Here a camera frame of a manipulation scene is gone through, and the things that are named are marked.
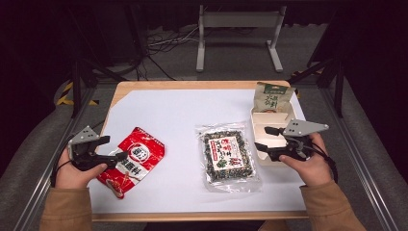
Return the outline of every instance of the green label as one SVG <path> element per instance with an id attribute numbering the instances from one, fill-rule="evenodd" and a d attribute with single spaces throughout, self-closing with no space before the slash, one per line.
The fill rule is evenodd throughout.
<path id="1" fill-rule="evenodd" d="M 264 93 L 268 94 L 285 94 L 288 87 L 265 84 Z"/>

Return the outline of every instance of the finger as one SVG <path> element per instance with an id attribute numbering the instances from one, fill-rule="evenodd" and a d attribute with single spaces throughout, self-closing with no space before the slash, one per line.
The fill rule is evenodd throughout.
<path id="1" fill-rule="evenodd" d="M 285 163 L 287 166 L 293 168 L 294 170 L 299 170 L 300 169 L 300 165 L 302 164 L 301 161 L 298 161 L 292 157 L 289 156 L 285 156 L 285 155 L 281 155 L 279 157 L 279 161 Z"/>
<path id="2" fill-rule="evenodd" d="M 102 173 L 108 166 L 106 164 L 100 164 L 98 166 L 95 166 L 87 171 L 85 171 L 84 175 L 88 180 L 91 180 L 98 176 L 100 173 Z"/>
<path id="3" fill-rule="evenodd" d="M 309 138 L 312 140 L 312 143 L 320 147 L 324 153 L 327 154 L 326 146 L 324 145 L 324 141 L 319 133 L 312 133 L 309 135 Z"/>
<path id="4" fill-rule="evenodd" d="M 63 163 L 66 163 L 69 161 L 69 154 L 68 154 L 68 149 L 65 148 L 63 153 L 61 154 L 60 160 L 58 161 L 58 166 L 62 165 Z"/>

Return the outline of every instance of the open box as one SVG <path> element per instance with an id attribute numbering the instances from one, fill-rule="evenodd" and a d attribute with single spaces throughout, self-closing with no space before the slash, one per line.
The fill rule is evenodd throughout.
<path id="1" fill-rule="evenodd" d="M 273 136 L 265 132 L 265 127 L 285 128 L 292 118 L 306 120 L 295 93 L 290 103 L 285 105 L 282 113 L 254 113 L 251 110 L 251 120 L 255 142 L 268 147 L 284 147 L 286 140 L 283 136 Z M 286 167 L 281 162 L 273 162 L 266 152 L 257 150 L 258 162 L 261 166 Z"/>

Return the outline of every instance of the human hand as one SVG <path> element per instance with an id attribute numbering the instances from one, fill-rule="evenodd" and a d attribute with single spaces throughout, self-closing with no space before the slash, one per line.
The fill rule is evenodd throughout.
<path id="1" fill-rule="evenodd" d="M 324 153 L 327 153 L 323 139 L 319 133 L 313 133 L 309 135 L 309 137 L 313 143 L 318 145 L 324 151 Z M 296 170 L 307 186 L 323 185 L 332 180 L 330 167 L 319 154 L 314 153 L 312 157 L 305 162 L 298 161 L 285 155 L 281 155 L 279 160 Z"/>
<path id="2" fill-rule="evenodd" d="M 108 166 L 106 164 L 98 165 L 87 171 L 81 171 L 72 163 L 61 167 L 62 164 L 69 161 L 68 149 L 65 149 L 58 161 L 60 169 L 57 172 L 56 189 L 83 189 L 88 186 L 91 179 L 102 173 Z"/>

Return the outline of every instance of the sleeve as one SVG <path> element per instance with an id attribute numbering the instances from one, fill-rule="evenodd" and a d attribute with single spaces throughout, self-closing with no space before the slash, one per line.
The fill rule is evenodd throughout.
<path id="1" fill-rule="evenodd" d="M 300 189 L 313 230 L 366 230 L 334 181 Z"/>
<path id="2" fill-rule="evenodd" d="M 89 189 L 54 189 L 45 201 L 39 230 L 91 230 Z"/>

